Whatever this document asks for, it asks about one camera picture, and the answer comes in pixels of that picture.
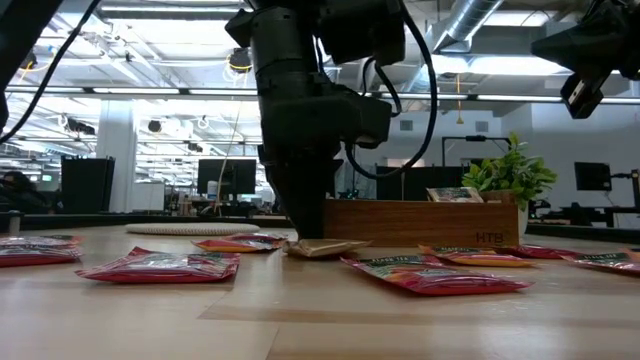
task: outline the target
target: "wooden box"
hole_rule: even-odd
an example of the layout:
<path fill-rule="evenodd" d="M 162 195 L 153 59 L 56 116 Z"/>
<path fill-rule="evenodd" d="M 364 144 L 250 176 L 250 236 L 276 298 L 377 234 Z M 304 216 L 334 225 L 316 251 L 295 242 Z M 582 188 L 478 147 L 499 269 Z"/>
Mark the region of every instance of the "wooden box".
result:
<path fill-rule="evenodd" d="M 371 246 L 519 244 L 515 204 L 328 199 L 324 217 L 325 238 L 373 241 Z"/>

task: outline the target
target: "white pot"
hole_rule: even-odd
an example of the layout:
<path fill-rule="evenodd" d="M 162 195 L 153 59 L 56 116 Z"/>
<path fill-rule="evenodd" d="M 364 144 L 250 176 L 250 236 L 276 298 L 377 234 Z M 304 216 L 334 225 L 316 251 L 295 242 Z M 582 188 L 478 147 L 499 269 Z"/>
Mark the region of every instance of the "white pot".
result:
<path fill-rule="evenodd" d="M 529 204 L 524 209 L 524 211 L 518 209 L 518 233 L 520 235 L 520 243 L 522 243 L 522 238 L 524 237 L 524 233 L 527 231 L 527 224 L 529 223 Z"/>

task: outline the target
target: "wooden table surface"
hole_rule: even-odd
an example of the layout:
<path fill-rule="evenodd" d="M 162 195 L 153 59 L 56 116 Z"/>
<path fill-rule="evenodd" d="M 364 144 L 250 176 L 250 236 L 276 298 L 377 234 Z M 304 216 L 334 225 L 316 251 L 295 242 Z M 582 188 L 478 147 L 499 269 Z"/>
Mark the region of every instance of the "wooden table surface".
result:
<path fill-rule="evenodd" d="M 73 271 L 134 246 L 196 252 L 192 237 L 123 227 L 30 234 L 87 236 L 82 263 L 0 269 L 2 360 L 640 359 L 640 278 L 538 261 L 474 268 L 536 281 L 520 293 L 429 298 L 332 261 L 244 254 L 236 278 L 113 285 Z M 622 244 L 530 236 L 585 252 Z M 363 256 L 416 249 L 364 249 Z"/>

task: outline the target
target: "person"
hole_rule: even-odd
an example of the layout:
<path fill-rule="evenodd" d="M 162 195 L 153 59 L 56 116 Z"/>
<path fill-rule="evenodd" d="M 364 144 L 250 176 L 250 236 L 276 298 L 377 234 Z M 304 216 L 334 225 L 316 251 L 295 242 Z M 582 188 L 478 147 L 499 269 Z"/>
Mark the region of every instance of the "person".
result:
<path fill-rule="evenodd" d="M 9 210 L 18 210 L 27 214 L 47 214 L 47 199 L 36 191 L 36 186 L 20 171 L 9 171 L 2 178 L 0 202 Z"/>

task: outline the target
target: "green plant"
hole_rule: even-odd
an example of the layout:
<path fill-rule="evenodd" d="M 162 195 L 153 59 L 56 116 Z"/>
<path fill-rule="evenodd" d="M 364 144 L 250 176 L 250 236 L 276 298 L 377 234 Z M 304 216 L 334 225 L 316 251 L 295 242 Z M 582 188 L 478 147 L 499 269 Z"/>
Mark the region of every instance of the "green plant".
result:
<path fill-rule="evenodd" d="M 525 210 L 529 200 L 551 189 L 557 175 L 544 167 L 540 157 L 526 157 L 521 151 L 526 143 L 520 143 L 515 133 L 509 135 L 511 149 L 500 159 L 485 159 L 480 166 L 471 165 L 463 176 L 462 184 L 478 191 L 511 190 L 520 210 Z"/>

